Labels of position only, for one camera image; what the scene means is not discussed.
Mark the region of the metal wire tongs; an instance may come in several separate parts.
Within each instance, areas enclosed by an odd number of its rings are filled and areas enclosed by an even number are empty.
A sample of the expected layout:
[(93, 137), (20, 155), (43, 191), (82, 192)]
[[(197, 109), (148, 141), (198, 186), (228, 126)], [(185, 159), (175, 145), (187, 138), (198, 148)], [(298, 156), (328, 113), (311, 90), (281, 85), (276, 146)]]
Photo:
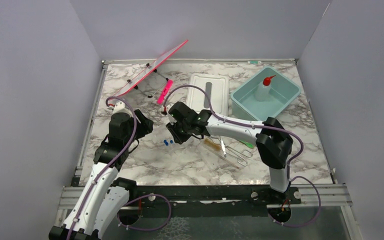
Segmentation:
[[(213, 139), (214, 142), (216, 142), (217, 144), (220, 144), (220, 137), (210, 137), (211, 139)], [(231, 158), (231, 160), (234, 160), (236, 161), (237, 164), (239, 164), (240, 166), (242, 167), (246, 167), (249, 165), (249, 161), (248, 159), (251, 158), (253, 156), (253, 153), (244, 149), (242, 151), (238, 151), (228, 145), (225, 144), (225, 148), (226, 148), (226, 153), (228, 154), (228, 158)]]

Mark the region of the red capped squeeze bottle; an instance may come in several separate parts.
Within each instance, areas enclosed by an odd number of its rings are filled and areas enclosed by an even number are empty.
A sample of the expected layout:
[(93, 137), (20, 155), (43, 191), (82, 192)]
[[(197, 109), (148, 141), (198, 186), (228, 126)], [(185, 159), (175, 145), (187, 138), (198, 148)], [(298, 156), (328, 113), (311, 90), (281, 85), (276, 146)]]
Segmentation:
[(254, 92), (254, 97), (257, 101), (263, 102), (270, 98), (271, 82), (276, 75), (268, 76), (259, 83)]

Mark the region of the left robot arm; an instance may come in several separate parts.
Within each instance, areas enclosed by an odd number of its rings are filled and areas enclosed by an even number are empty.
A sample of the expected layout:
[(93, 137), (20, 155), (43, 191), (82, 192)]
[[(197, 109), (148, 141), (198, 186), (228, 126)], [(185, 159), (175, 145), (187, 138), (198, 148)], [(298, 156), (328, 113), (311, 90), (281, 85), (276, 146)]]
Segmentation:
[(53, 226), (50, 240), (100, 240), (123, 205), (137, 200), (136, 182), (118, 177), (135, 140), (153, 131), (153, 121), (136, 109), (112, 114), (109, 132), (94, 154), (90, 177), (74, 208), (61, 226)]

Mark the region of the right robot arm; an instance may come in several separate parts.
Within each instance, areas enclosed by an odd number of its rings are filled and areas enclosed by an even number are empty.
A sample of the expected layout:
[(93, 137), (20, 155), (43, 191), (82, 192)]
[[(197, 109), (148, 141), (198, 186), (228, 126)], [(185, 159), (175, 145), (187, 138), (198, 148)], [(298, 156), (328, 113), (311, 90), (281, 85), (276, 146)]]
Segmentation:
[(190, 137), (226, 137), (257, 147), (261, 161), (269, 168), (269, 199), (280, 204), (288, 198), (287, 161), (294, 141), (275, 118), (248, 121), (218, 116), (209, 109), (197, 113), (180, 101), (168, 108), (167, 115), (166, 127), (177, 144), (183, 144)]

